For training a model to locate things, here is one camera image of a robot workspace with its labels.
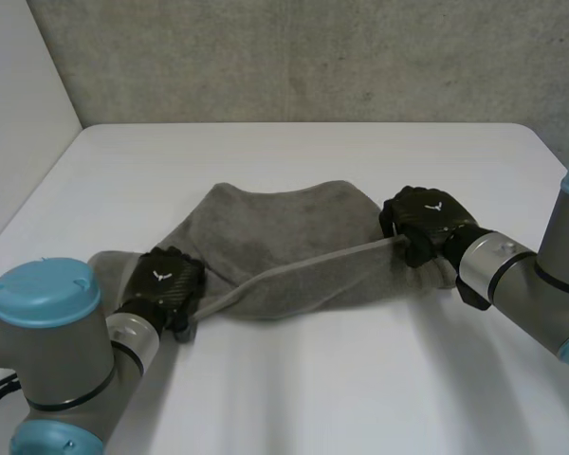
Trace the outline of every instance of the gray towel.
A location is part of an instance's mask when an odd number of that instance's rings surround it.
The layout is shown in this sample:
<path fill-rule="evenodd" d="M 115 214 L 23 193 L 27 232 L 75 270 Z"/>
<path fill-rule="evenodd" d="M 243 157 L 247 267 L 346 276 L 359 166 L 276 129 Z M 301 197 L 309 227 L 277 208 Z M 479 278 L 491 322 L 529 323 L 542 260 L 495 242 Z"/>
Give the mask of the gray towel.
<path fill-rule="evenodd" d="M 378 215 L 379 207 L 347 182 L 273 194 L 222 183 L 158 246 L 205 264 L 196 320 L 218 311 L 280 319 L 454 286 L 454 270 L 442 260 L 407 267 L 405 239 L 383 239 Z M 138 256 L 104 251 L 90 260 L 108 313 Z"/>

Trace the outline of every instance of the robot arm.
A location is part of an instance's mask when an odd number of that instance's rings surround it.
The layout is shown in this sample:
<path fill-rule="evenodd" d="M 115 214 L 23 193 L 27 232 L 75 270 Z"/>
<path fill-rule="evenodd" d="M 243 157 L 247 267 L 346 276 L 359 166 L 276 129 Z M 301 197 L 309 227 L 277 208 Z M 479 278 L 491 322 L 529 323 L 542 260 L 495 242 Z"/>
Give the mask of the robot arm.
<path fill-rule="evenodd" d="M 465 303 L 479 310 L 493 305 L 569 364 L 569 172 L 538 254 L 479 227 L 439 190 L 403 190 L 386 202 L 380 221 L 384 231 L 392 223 L 409 238 L 408 265 L 444 256 Z"/>
<path fill-rule="evenodd" d="M 176 249 L 141 256 L 123 305 L 105 317 L 87 264 L 49 259 L 0 278 L 0 367 L 17 372 L 29 415 L 10 453 L 101 454 L 165 328 L 181 339 L 204 277 Z"/>

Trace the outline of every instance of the white wall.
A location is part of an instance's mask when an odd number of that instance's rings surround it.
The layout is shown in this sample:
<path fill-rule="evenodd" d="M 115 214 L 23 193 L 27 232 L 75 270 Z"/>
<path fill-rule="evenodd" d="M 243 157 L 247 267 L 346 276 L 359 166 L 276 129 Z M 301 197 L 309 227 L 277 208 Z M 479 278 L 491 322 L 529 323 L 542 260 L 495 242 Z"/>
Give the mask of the white wall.
<path fill-rule="evenodd" d="M 0 0 L 0 232 L 81 125 L 25 0 Z"/>

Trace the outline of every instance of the white table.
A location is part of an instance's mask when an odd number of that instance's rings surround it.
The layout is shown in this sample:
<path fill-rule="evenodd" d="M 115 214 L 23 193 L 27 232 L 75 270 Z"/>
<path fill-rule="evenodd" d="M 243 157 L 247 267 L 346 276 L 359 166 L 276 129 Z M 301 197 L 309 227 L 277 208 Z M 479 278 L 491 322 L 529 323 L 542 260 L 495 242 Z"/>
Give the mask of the white table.
<path fill-rule="evenodd" d="M 345 179 L 378 203 L 436 187 L 535 249 L 563 175 L 512 124 L 95 126 L 0 236 L 0 274 L 147 250 L 222 181 Z M 193 346 L 166 338 L 108 453 L 569 454 L 569 368 L 454 292 L 269 325 L 214 317 Z M 0 402 L 0 453 L 26 412 L 20 392 Z"/>

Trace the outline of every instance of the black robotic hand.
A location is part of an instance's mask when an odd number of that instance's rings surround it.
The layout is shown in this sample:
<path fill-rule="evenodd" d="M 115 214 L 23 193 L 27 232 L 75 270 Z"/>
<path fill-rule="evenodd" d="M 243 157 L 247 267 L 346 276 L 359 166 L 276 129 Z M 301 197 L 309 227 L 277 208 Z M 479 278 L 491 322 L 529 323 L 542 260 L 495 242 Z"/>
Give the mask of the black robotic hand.
<path fill-rule="evenodd" d="M 490 232 L 476 224 L 476 220 L 450 194 L 425 188 L 405 187 L 393 199 L 387 200 L 379 214 L 384 237 L 395 233 L 409 239 L 405 262 L 419 267 L 427 261 L 443 256 L 459 273 L 466 249 L 478 238 Z M 455 280 L 462 301 L 485 311 L 491 305 L 459 275 Z"/>
<path fill-rule="evenodd" d="M 384 203 L 379 223 L 384 237 L 397 233 L 409 239 L 405 262 L 413 268 L 442 255 L 443 244 L 456 229 L 476 226 L 472 215 L 450 194 L 412 187 Z"/>
<path fill-rule="evenodd" d="M 195 310 L 193 295 L 204 278 L 205 267 L 200 261 L 173 246 L 154 248 L 139 258 L 119 311 L 143 312 L 159 334 L 167 328 L 178 341 L 188 341 L 193 335 L 189 321 Z"/>

